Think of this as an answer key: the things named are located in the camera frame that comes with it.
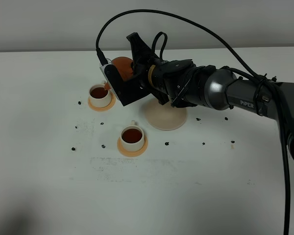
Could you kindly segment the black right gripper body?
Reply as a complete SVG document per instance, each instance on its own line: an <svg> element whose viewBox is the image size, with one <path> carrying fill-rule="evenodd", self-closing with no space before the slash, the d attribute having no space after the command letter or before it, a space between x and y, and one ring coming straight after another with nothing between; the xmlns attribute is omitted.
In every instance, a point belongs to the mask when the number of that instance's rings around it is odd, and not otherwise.
<svg viewBox="0 0 294 235"><path fill-rule="evenodd" d="M164 36L164 41L160 49L160 55L158 56L155 53L155 47L161 36ZM161 66L166 63L163 59L163 52L168 40L167 34L164 32L156 34L151 47L141 39L137 32L128 35L126 38L130 42L133 59L131 63L133 74L129 81L131 89L139 98L152 94L158 100L159 104L166 104L168 102L168 96L153 87L151 76L156 66Z"/></svg>

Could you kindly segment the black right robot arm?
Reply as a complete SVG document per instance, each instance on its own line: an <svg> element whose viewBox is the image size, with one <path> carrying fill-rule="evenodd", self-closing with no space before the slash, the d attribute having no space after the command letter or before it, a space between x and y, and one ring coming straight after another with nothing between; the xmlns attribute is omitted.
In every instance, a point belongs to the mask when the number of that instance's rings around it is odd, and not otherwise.
<svg viewBox="0 0 294 235"><path fill-rule="evenodd" d="M133 78L140 90L152 94L160 104L176 108L204 106L215 110L238 107L259 116L278 120L294 160L294 83L252 77L224 66L196 66L191 59L165 61L138 35L127 37L131 45Z"/></svg>

